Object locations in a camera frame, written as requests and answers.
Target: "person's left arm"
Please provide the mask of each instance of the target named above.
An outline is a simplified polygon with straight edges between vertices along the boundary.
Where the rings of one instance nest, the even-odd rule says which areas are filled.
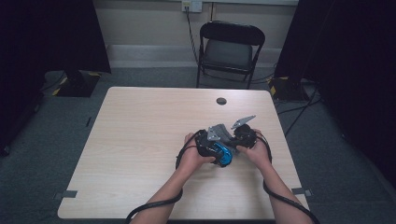
[[[186,135],[184,142],[186,143],[191,137],[192,133]],[[148,203],[164,201],[176,197],[196,170],[204,163],[212,162],[215,159],[213,157],[202,157],[198,153],[193,139],[187,147],[192,148],[186,149],[178,168],[173,172],[168,181],[166,181],[166,183],[148,200]],[[143,210],[136,214],[131,223],[166,223],[172,213],[173,207],[174,204],[172,203]]]

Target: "black chair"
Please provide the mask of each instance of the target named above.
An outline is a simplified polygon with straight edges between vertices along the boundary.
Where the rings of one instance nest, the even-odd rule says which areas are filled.
[[[201,70],[218,70],[245,75],[250,88],[256,62],[265,41],[264,33],[252,25],[227,21],[210,21],[200,30],[200,48],[196,88],[199,88]],[[257,50],[253,57],[253,46]]]

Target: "forearm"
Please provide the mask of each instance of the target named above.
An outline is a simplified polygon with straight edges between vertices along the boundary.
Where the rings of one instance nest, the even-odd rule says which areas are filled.
[[[148,200],[148,203],[159,202],[176,197],[189,177],[189,174],[175,170],[168,181]],[[166,223],[172,213],[173,207],[174,204],[168,204],[143,210],[136,214],[131,223]]]
[[[301,204],[291,192],[291,190],[282,181],[272,164],[265,164],[259,169],[269,190]],[[283,203],[272,196],[270,196],[270,201],[271,205],[273,206],[276,223],[312,223],[311,218],[299,209],[289,204]]]

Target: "hand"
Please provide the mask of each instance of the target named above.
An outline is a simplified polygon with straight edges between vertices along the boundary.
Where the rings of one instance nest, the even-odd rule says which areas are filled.
[[[262,132],[257,129],[253,129],[258,137],[262,137]],[[245,153],[247,157],[260,169],[267,164],[271,164],[268,157],[268,149],[265,144],[257,140],[253,148],[247,148],[242,146],[237,146],[238,151]]]
[[[189,133],[184,138],[184,144],[193,136],[193,133]],[[186,145],[186,151],[184,152],[178,170],[183,171],[186,175],[192,175],[196,170],[201,168],[204,163],[210,163],[216,158],[214,157],[203,157],[198,153],[195,140],[192,139],[188,145]]]

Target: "wooden table top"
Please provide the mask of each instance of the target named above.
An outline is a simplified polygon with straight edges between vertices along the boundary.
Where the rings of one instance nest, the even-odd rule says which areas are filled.
[[[268,140],[281,178],[300,188],[268,91],[110,88],[67,188],[76,198],[63,198],[58,216],[126,218],[174,172],[187,133],[223,123],[233,134],[232,125],[251,115],[248,125]],[[243,154],[225,168],[205,164],[183,189],[170,219],[274,218],[262,176]]]

